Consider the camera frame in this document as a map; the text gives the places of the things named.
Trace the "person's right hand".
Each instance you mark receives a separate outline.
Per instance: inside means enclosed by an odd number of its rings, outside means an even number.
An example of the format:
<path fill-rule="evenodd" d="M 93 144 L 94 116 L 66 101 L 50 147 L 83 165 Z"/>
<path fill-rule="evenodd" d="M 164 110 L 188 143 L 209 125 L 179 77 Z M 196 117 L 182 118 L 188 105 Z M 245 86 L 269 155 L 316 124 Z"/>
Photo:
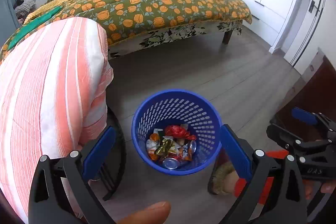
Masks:
<path fill-rule="evenodd" d="M 314 188 L 315 182 L 311 180 L 302 180 L 302 182 L 305 186 L 305 198 L 307 200 L 311 200 L 313 196 L 313 191 L 314 191 L 313 188 Z M 319 188 L 319 191 L 324 194 L 332 194 L 332 192 L 335 190 L 335 186 L 336 186 L 335 180 L 327 181 L 321 185 L 321 187 Z"/>

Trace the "person's left hand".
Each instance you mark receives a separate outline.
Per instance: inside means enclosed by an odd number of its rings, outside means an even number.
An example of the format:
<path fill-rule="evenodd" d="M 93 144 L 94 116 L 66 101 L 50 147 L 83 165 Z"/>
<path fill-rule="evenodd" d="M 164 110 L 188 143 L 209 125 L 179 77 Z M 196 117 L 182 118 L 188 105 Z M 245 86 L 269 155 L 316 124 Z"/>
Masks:
<path fill-rule="evenodd" d="M 120 219 L 119 224 L 162 224 L 165 223 L 171 211 L 169 201 L 161 201 Z"/>

